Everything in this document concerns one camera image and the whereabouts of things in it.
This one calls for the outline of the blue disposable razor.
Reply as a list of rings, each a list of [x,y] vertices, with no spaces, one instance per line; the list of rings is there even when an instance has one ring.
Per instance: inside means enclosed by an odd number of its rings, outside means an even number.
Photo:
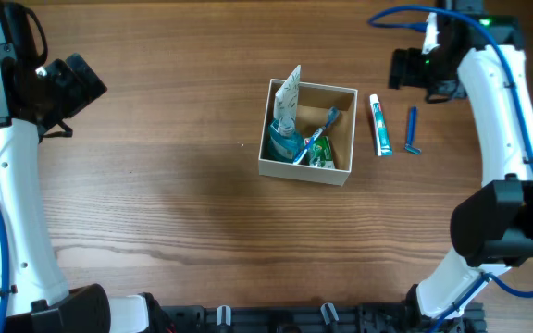
[[[415,140],[415,127],[417,120],[417,107],[412,106],[409,110],[408,127],[404,149],[411,154],[421,154],[421,150],[413,146]]]

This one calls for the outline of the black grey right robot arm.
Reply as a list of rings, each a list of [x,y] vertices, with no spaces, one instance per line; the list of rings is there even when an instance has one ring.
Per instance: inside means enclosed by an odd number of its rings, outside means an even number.
[[[463,318],[490,283],[533,258],[533,106],[518,20],[478,1],[424,6],[419,49],[398,49],[390,86],[423,88],[429,103],[471,104],[482,162],[480,189],[452,212],[452,246],[414,286],[409,327],[434,332]]]

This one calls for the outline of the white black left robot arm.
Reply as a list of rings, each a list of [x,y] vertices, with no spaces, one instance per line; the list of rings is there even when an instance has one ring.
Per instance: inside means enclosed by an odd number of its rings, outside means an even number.
[[[69,118],[105,93],[80,55],[48,60],[35,13],[0,1],[0,332],[147,332],[142,296],[110,297],[102,286],[71,289],[43,212],[38,146],[68,138]]]

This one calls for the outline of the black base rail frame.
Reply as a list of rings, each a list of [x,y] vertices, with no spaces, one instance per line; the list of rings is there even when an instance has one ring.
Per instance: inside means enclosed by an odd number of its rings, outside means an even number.
[[[202,306],[165,306],[171,323],[167,332],[233,333],[374,333],[427,332],[433,324],[424,320],[413,327],[404,318],[407,311],[399,303],[364,303],[337,307],[328,315],[326,303],[319,307],[204,308]]]

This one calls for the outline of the green white soap box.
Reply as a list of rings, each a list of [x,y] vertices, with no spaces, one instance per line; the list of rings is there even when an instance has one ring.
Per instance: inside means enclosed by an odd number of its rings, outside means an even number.
[[[327,136],[317,138],[306,155],[307,164],[310,167],[335,169],[332,149]]]

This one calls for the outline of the blue white toothbrush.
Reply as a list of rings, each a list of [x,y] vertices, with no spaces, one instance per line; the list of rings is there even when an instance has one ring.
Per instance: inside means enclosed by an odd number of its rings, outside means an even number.
[[[303,162],[304,157],[306,156],[309,148],[315,143],[315,141],[336,121],[340,114],[339,109],[336,106],[332,106],[327,112],[327,122],[319,127],[312,136],[310,136],[307,141],[304,143],[304,148],[295,156],[292,163],[294,165],[299,165]]]

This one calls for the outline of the white floral lotion tube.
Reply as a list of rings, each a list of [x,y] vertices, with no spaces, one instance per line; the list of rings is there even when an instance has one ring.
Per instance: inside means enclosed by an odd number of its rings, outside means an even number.
[[[298,65],[275,93],[274,119],[296,119],[302,67]]]

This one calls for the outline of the teal toothpaste tube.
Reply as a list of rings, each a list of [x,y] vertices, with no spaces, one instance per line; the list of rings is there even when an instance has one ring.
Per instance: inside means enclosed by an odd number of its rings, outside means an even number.
[[[376,94],[371,94],[369,96],[369,104],[374,121],[377,156],[390,156],[393,154],[390,143],[390,137],[387,131],[381,102],[379,101],[378,96]]]

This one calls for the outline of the white cardboard box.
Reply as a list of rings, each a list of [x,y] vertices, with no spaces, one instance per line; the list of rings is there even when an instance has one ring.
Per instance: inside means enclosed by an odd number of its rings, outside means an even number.
[[[341,186],[352,172],[355,118],[358,105],[356,89],[301,82],[297,108],[296,129],[307,137],[327,120],[327,112],[336,107],[340,115],[324,132],[331,145],[333,169],[308,166],[306,163],[293,165],[279,162],[269,154],[268,127],[273,119],[276,91],[283,80],[269,82],[263,132],[258,156],[258,174],[282,179],[303,180]]]

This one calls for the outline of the blue mouthwash bottle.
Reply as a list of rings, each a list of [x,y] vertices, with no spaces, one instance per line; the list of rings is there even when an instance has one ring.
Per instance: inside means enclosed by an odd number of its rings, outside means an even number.
[[[292,163],[304,148],[304,138],[295,128],[295,120],[285,116],[274,119],[269,127],[268,149],[272,157],[281,162]]]

